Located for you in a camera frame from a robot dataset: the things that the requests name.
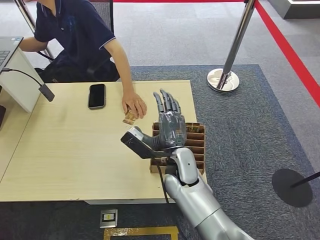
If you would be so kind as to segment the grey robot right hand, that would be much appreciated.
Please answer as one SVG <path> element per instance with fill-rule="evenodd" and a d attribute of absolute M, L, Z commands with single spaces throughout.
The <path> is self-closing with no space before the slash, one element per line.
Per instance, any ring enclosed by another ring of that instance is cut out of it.
<path fill-rule="evenodd" d="M 179 102 L 164 89 L 160 92 L 162 97 L 153 93 L 158 112 L 159 132 L 149 137 L 149 145 L 155 151 L 184 146 L 187 139 L 186 125 Z"/>

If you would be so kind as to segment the person's left hand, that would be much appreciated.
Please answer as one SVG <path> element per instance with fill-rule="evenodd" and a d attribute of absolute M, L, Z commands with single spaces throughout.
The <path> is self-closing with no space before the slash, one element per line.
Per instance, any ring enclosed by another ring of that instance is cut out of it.
<path fill-rule="evenodd" d="M 134 91 L 125 91 L 122 100 L 125 114 L 132 113 L 136 119 L 143 119 L 147 113 L 147 106 Z"/>

